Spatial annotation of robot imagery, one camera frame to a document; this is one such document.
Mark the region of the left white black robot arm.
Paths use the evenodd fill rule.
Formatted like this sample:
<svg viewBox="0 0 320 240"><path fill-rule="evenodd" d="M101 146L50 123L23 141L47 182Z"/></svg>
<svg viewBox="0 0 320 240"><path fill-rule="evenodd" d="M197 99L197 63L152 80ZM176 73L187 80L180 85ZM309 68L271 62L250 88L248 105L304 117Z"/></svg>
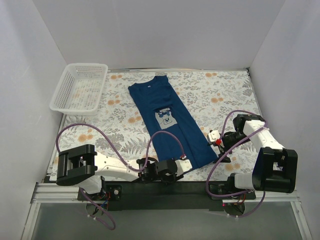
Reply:
<svg viewBox="0 0 320 240"><path fill-rule="evenodd" d="M85 144L64 150L58 155L56 184L58 186L78 186L95 200L106 196L103 180L113 177L127 182L151 183L161 181L171 184L183 178L191 170L191 162L183 157L158 162L154 158L129 160L129 166L141 168L134 171L125 166L118 158L106 156L95 151L95 146Z"/></svg>

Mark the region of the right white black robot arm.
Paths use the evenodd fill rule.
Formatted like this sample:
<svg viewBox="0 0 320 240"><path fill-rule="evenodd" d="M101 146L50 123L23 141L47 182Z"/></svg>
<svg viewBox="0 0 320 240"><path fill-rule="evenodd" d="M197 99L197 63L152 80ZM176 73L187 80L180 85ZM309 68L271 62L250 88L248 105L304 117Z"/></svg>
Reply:
<svg viewBox="0 0 320 240"><path fill-rule="evenodd" d="M253 171L232 173L218 185L215 197L237 199L252 191L290 194L296 187L298 154L281 145L270 133L266 120L248 111L233 119L234 131L212 130L207 134L209 145L218 147L218 162L229 162L233 149L251 142L258 153Z"/></svg>

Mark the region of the blue printed t shirt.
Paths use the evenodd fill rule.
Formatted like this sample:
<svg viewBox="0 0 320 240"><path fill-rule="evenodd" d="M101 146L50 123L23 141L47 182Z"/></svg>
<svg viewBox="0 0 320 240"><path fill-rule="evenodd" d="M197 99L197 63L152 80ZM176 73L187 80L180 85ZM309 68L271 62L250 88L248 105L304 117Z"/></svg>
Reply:
<svg viewBox="0 0 320 240"><path fill-rule="evenodd" d="M159 161L186 155L193 169L218 159L166 76L155 76L145 83L128 87Z"/></svg>

